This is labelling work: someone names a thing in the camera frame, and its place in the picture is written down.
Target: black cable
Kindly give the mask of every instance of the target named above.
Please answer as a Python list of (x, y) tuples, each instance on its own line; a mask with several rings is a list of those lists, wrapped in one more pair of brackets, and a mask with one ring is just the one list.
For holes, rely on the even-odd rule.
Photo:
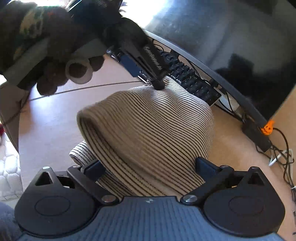
[(165, 51), (165, 49), (163, 48), (163, 46), (160, 46), (159, 44), (154, 44), (155, 46), (161, 47), (162, 51)]
[(227, 100), (228, 100), (228, 104), (229, 104), (229, 107), (231, 109), (231, 112), (234, 113), (233, 109), (232, 109), (232, 106), (231, 106), (231, 103), (230, 103), (230, 99), (229, 99), (229, 96), (228, 96), (228, 93), (226, 92), (226, 96), (227, 96)]
[(246, 113), (244, 112), (244, 113), (242, 114), (242, 122), (243, 122), (243, 123), (245, 123), (245, 121), (246, 121), (246, 117), (247, 117), (247, 115), (246, 115)]
[(195, 73), (197, 74), (197, 76), (198, 76), (199, 78), (201, 78), (199, 72), (198, 72), (197, 69), (194, 67), (194, 65), (192, 64), (192, 62), (189, 61), (188, 59), (186, 59), (186, 60), (187, 60), (188, 63), (191, 65), (191, 67), (194, 69), (194, 71), (195, 71)]
[(220, 104), (221, 104), (226, 110), (228, 110), (230, 113), (233, 114), (233, 112), (232, 112), (230, 109), (228, 109), (228, 108), (222, 103), (221, 100), (219, 100), (219, 103), (220, 103)]
[(227, 110), (223, 109), (222, 107), (220, 107), (219, 105), (215, 104), (216, 107), (218, 107), (220, 110), (224, 111), (225, 113), (231, 115), (233, 118), (239, 120), (239, 121), (242, 121), (238, 116), (236, 115), (233, 115), (231, 112), (228, 112)]
[(25, 104), (27, 103), (27, 101), (28, 101), (28, 99), (29, 99), (29, 96), (30, 96), (30, 94), (28, 94), (28, 96), (27, 96), (26, 99), (25, 99), (24, 104), (21, 105), (20, 109), (19, 109), (15, 114), (13, 114), (13, 116), (10, 117), (10, 118), (8, 119), (8, 121), (5, 121), (4, 123), (1, 123), (1, 125), (2, 125), (3, 127), (7, 126), (10, 122), (12, 122), (12, 121), (14, 120), (14, 118), (16, 118), (16, 117), (21, 113), (23, 107), (25, 106)]
[[(287, 156), (285, 156), (283, 154), (283, 151), (280, 150), (279, 148), (277, 148), (273, 143), (271, 143), (270, 150), (273, 151), (273, 155), (276, 158), (276, 162), (280, 165), (280, 167), (282, 167), (284, 169), (283, 179), (290, 186), (292, 201), (296, 204), (296, 189), (293, 188), (295, 186), (295, 184), (294, 184), (293, 178), (291, 176), (291, 165), (295, 162), (295, 160), (294, 160), (294, 158), (292, 159), (292, 161), (289, 160), (289, 158), (291, 157), (291, 155), (289, 153), (289, 144), (288, 144), (287, 138), (285, 137), (284, 133), (281, 130), (279, 130), (278, 128), (274, 128), (274, 130), (279, 132), (281, 134), (281, 136), (283, 137), (285, 144), (286, 144)], [(257, 152), (265, 155), (269, 160), (271, 159), (267, 154), (259, 151), (257, 146), (256, 146), (256, 150), (257, 150)], [(277, 158), (278, 155), (276, 152), (281, 154), (281, 156), (285, 159), (286, 163), (282, 163), (278, 160), (278, 158)]]

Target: gloved hand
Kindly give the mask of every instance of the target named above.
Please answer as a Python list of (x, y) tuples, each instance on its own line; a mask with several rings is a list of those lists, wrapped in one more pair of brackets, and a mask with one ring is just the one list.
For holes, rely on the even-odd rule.
[[(37, 7), (34, 3), (20, 1), (11, 2), (0, 10), (0, 35), (2, 73), (13, 66), (34, 44), (41, 39), (49, 39), (47, 57), (18, 84), (18, 87), (28, 90), (37, 82), (41, 95), (55, 93), (58, 86), (68, 81), (65, 66), (72, 53), (94, 38), (89, 29), (74, 23), (64, 8)], [(104, 58), (94, 56), (89, 62), (93, 70), (97, 71), (102, 67)], [(85, 71), (83, 65), (72, 64), (69, 67), (70, 76), (75, 78), (83, 76)]]

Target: desk surface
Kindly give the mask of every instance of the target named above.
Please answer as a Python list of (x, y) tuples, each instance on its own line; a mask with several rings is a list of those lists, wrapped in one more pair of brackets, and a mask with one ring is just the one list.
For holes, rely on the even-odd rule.
[[(119, 64), (116, 64), (115, 61), (111, 57), (109, 57), (107, 54), (104, 55), (104, 59), (105, 61), (102, 68), (100, 69), (100, 71), (93, 72), (93, 77), (91, 81), (89, 81), (86, 84), (79, 85), (69, 80), (65, 85), (58, 87), (56, 94), (74, 91), (78, 89), (91, 88), (95, 86), (138, 81), (138, 79), (132, 78), (125, 68), (123, 68)], [(35, 85), (31, 90), (29, 100), (34, 100), (42, 97), (43, 96), (41, 96), (38, 93), (37, 87)]]
[[(105, 75), (108, 81), (124, 82), (134, 80), (119, 71), (117, 64), (110, 63), (112, 75)], [(126, 90), (137, 83), (107, 85), (69, 91), (30, 101), (20, 116), (20, 165), (23, 186), (26, 188), (35, 174), (43, 166), (54, 170), (66, 170), (73, 164), (69, 151), (83, 140), (76, 123), (76, 113), (83, 107), (106, 98), (118, 90)], [(286, 216), (279, 234), (287, 241), (295, 238), (296, 232), (289, 187), (282, 179), (282, 171), (277, 165), (268, 167), (268, 160), (257, 153), (254, 144), (241, 132), (240, 122), (231, 116), (212, 108), (215, 118), (215, 136), (209, 160), (216, 165), (227, 164), (236, 170), (248, 170), (259, 166), (265, 173), (286, 208)]]

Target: monitor screen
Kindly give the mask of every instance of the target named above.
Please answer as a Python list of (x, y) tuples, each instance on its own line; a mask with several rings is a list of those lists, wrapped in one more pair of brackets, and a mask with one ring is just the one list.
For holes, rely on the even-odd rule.
[(120, 11), (222, 76), (260, 125), (295, 85), (296, 8), (287, 0), (124, 0)]

